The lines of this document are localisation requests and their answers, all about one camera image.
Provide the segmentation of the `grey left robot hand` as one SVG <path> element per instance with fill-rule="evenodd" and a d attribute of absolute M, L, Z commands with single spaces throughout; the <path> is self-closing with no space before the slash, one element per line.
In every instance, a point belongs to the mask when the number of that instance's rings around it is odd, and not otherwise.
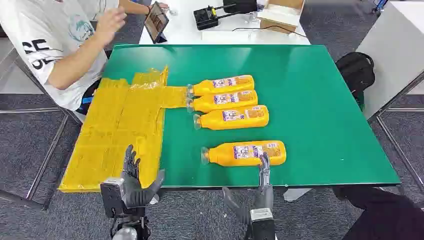
<path fill-rule="evenodd" d="M 139 164 L 141 159 L 135 159 L 136 151 L 132 144 L 126 150 L 123 159 L 121 178 L 123 179 L 124 194 L 121 198 L 127 209 L 144 207 L 158 193 L 165 180 L 165 170 L 158 172 L 156 179 L 147 188 L 142 188 L 139 180 Z"/>

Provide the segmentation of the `person's left hand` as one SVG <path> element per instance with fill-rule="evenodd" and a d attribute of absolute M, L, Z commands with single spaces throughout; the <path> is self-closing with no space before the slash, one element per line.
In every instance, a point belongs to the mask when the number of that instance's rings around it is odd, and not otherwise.
<path fill-rule="evenodd" d="M 149 14 L 165 14 L 169 6 L 166 3 L 155 2 L 149 6 L 148 13 Z"/>

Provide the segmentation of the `person's right hand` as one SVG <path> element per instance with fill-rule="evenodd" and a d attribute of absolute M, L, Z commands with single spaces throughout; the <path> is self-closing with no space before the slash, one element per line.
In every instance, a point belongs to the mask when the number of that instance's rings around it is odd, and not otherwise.
<path fill-rule="evenodd" d="M 107 10 L 98 20 L 94 38 L 103 47 L 108 45 L 117 31 L 125 25 L 127 14 L 122 6 Z"/>

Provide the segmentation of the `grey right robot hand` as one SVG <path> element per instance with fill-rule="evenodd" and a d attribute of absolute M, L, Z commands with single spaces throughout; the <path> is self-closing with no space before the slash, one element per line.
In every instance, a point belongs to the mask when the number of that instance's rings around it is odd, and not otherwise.
<path fill-rule="evenodd" d="M 255 192 L 255 200 L 253 208 L 240 207 L 232 199 L 232 192 L 228 187 L 222 187 L 223 200 L 228 208 L 236 215 L 236 217 L 246 225 L 254 220 L 259 220 L 256 216 L 265 217 L 272 216 L 274 206 L 274 190 L 270 183 L 270 159 L 266 152 L 259 156 L 261 164 L 259 167 L 259 185 Z"/>

